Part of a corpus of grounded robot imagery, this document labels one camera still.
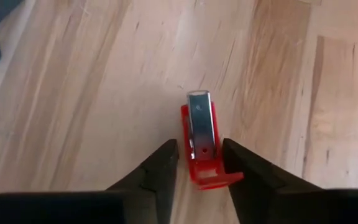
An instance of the wooden floor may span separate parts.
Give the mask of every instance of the wooden floor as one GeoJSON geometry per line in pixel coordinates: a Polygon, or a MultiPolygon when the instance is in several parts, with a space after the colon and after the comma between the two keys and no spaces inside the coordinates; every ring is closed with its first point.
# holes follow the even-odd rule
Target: wooden floor
{"type": "MultiPolygon", "coordinates": [[[[358,1],[26,0],[0,25],[0,192],[101,190],[207,89],[227,137],[358,187],[358,1]]],[[[178,167],[172,223],[238,223],[178,167]]]]}

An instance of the red plastic holder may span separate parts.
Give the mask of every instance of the red plastic holder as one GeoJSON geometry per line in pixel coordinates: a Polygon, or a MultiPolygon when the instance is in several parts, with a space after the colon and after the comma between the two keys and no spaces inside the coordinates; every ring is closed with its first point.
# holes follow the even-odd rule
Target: red plastic holder
{"type": "Polygon", "coordinates": [[[200,190],[216,189],[228,186],[231,183],[237,182],[244,178],[242,172],[227,174],[224,171],[223,155],[221,143],[219,140],[218,126],[216,122],[216,113],[214,103],[211,103],[211,113],[213,119],[213,128],[215,136],[215,156],[213,159],[199,160],[192,159],[191,153],[193,149],[190,146],[190,127],[189,127],[189,110],[188,105],[183,105],[181,108],[181,118],[183,125],[183,132],[185,134],[185,156],[188,162],[191,180],[199,187],[200,190]]]}

